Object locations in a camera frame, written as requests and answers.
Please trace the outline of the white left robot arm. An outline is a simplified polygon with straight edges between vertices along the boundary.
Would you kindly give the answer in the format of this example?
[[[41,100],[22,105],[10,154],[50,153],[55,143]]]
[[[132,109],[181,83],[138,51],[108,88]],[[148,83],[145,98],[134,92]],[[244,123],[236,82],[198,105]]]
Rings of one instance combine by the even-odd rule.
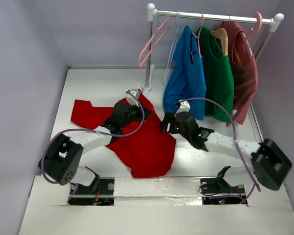
[[[118,102],[111,115],[95,130],[79,129],[78,135],[67,136],[66,130],[49,142],[39,162],[43,177],[52,184],[82,186],[87,193],[99,187],[100,176],[87,167],[80,166],[81,156],[101,146],[114,143],[121,137],[125,127],[138,121],[143,124],[152,110],[138,104]]]

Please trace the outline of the blue t-shirt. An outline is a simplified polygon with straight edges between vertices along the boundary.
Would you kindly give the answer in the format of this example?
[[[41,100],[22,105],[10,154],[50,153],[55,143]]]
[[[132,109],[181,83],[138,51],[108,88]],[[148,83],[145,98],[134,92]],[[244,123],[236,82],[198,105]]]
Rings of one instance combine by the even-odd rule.
[[[205,98],[206,84],[203,70],[203,56],[198,48],[197,38],[189,26],[185,26],[174,50],[175,65],[163,95],[166,113],[178,110],[180,100]]]

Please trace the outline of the white and chrome clothes rack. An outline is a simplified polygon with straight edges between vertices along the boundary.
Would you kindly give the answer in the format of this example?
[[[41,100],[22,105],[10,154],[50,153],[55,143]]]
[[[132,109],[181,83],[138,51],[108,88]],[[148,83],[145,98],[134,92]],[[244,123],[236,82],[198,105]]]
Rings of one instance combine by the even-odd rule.
[[[152,32],[153,19],[156,16],[167,16],[168,18],[157,28],[156,32]],[[272,34],[278,29],[281,22],[284,20],[284,15],[282,13],[276,14],[271,19],[260,18],[258,14],[255,14],[253,17],[239,17],[239,16],[227,16],[227,15],[214,15],[214,14],[201,14],[201,13],[189,13],[189,12],[173,12],[173,11],[163,11],[156,9],[153,3],[149,3],[147,5],[147,24],[148,24],[148,42],[143,48],[139,56],[139,67],[146,65],[146,74],[145,74],[145,82],[142,86],[143,95],[148,96],[148,93],[151,91],[151,80],[154,73],[155,65],[151,64],[151,52],[153,52],[154,47],[157,46],[157,43],[153,45],[153,38],[160,32],[166,22],[170,19],[170,17],[174,18],[186,18],[186,19],[205,19],[205,20],[214,20],[214,21],[230,21],[230,22],[238,22],[238,23],[250,23],[257,24],[256,29],[251,29],[248,32],[247,37],[250,38],[253,35],[257,35],[262,25],[268,25],[268,33],[264,40],[262,41],[257,53],[255,54],[255,60],[259,60],[260,55],[262,54],[265,46],[268,44],[269,39]]]

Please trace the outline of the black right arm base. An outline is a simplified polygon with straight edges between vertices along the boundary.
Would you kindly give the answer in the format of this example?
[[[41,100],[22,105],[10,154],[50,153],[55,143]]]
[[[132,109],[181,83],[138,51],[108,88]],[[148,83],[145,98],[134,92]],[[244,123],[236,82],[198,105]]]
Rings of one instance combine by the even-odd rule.
[[[224,176],[230,166],[225,166],[216,177],[202,178],[198,188],[202,195],[203,205],[247,204],[245,188],[230,186]]]

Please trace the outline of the dusty red t-shirt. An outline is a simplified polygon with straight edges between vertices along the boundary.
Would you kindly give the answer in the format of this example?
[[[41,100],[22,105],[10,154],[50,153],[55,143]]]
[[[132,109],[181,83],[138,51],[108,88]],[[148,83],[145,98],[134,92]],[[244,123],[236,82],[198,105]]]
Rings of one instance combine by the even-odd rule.
[[[258,71],[254,54],[243,28],[236,22],[222,22],[228,35],[228,55],[234,78],[234,122],[242,125],[258,87]]]

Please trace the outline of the green t-shirt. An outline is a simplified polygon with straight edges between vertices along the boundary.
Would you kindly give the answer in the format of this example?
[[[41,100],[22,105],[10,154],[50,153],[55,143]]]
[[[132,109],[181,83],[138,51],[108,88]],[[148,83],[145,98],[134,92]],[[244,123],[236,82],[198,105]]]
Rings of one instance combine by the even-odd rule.
[[[199,45],[203,61],[206,83],[205,97],[222,107],[205,101],[204,115],[221,122],[229,122],[233,111],[234,78],[229,56],[224,56],[217,38],[210,34],[211,29],[203,26],[200,31]]]

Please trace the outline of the wooden hanger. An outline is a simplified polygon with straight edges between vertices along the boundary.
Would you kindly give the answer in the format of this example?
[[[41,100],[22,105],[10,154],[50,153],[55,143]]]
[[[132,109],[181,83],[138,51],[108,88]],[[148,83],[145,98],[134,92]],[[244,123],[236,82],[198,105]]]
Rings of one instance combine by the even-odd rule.
[[[218,28],[215,31],[211,30],[210,35],[220,40],[223,56],[227,56],[228,55],[228,35],[226,30],[224,28]]]

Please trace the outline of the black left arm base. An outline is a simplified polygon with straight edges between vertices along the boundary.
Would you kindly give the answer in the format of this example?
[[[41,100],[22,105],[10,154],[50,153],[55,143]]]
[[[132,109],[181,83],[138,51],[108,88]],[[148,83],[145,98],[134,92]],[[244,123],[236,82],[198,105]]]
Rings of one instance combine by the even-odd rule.
[[[79,185],[71,186],[68,204],[72,206],[113,206],[114,205],[115,178],[100,178],[95,183],[95,188]]]

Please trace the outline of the light blue wire hanger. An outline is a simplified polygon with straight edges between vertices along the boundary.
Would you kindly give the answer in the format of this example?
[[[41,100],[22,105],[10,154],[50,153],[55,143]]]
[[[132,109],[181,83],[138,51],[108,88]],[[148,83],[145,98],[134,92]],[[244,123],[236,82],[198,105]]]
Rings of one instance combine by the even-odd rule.
[[[167,61],[167,67],[166,67],[164,78],[163,78],[163,85],[165,85],[167,77],[169,75],[169,71],[170,71],[170,68],[171,68],[171,65],[172,65],[172,58],[173,58],[175,48],[176,48],[176,44],[177,44],[177,36],[178,36],[178,32],[179,32],[179,25],[177,24],[176,21],[177,21],[178,14],[180,12],[181,12],[181,10],[178,10],[178,12],[177,12],[177,14],[175,16],[175,20],[174,20],[175,34],[174,34],[174,39],[173,39],[172,44],[171,44],[171,50],[170,50],[170,53],[169,53],[169,57],[168,57],[168,61]]]

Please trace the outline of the thick pink plastic hanger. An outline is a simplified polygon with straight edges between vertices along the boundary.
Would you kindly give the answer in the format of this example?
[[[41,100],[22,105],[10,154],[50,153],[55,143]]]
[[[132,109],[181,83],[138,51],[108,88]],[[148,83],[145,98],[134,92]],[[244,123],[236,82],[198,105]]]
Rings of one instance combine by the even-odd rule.
[[[252,27],[247,33],[245,39],[248,41],[251,36],[257,35],[262,28],[262,14],[260,12],[255,12],[253,17],[256,19],[256,26]]]

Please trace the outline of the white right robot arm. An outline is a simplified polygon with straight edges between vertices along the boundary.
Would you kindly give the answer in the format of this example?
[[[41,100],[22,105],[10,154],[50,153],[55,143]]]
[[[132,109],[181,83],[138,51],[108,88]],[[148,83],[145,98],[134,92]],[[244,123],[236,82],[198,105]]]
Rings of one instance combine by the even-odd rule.
[[[270,190],[279,190],[292,168],[292,162],[274,141],[235,141],[212,129],[200,127],[189,112],[165,113],[160,126],[163,133],[180,134],[196,149],[242,160],[248,170],[243,168],[241,172],[250,172]]]

